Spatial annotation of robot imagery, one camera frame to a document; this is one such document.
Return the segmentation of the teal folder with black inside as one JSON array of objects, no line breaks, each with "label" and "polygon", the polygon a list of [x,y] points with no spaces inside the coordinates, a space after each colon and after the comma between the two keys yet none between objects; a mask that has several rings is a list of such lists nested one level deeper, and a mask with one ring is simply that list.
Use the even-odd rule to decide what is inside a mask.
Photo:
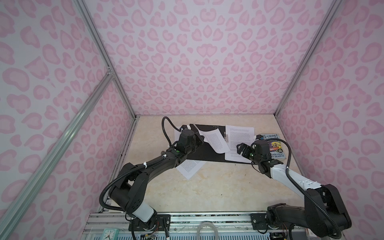
[{"label": "teal folder with black inside", "polygon": [[[219,126],[219,129],[222,132],[227,142],[226,126]],[[215,151],[211,148],[211,146],[206,142],[204,142],[204,144],[200,146],[195,153],[189,154],[187,159],[197,160],[197,161],[206,161],[206,162],[237,163],[237,162],[227,162],[225,160],[225,154],[215,153]]]}]

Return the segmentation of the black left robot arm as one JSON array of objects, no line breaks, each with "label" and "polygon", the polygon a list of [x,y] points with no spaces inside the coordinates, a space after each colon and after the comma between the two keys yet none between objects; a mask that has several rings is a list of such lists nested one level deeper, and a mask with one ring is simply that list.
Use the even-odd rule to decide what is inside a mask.
[{"label": "black left robot arm", "polygon": [[101,191],[102,208],[124,212],[152,229],[157,223],[157,212],[145,203],[147,186],[155,177],[178,167],[204,144],[205,137],[191,127],[177,128],[169,117],[162,118],[162,131],[169,148],[160,156],[142,164],[125,164],[118,176]]}]

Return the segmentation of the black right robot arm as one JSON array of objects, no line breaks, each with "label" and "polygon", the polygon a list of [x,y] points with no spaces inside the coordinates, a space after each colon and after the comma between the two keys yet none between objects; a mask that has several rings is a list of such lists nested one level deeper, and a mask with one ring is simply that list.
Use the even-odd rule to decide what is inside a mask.
[{"label": "black right robot arm", "polygon": [[291,170],[292,148],[286,141],[276,140],[288,149],[286,163],[272,157],[270,143],[273,139],[265,140],[258,136],[250,145],[237,145],[238,155],[249,160],[252,167],[285,185],[304,200],[303,207],[284,203],[269,206],[265,216],[266,225],[278,228],[289,224],[289,235],[294,227],[303,227],[319,238],[341,239],[342,232],[351,228],[352,221],[339,190],[331,184],[320,184]]}]

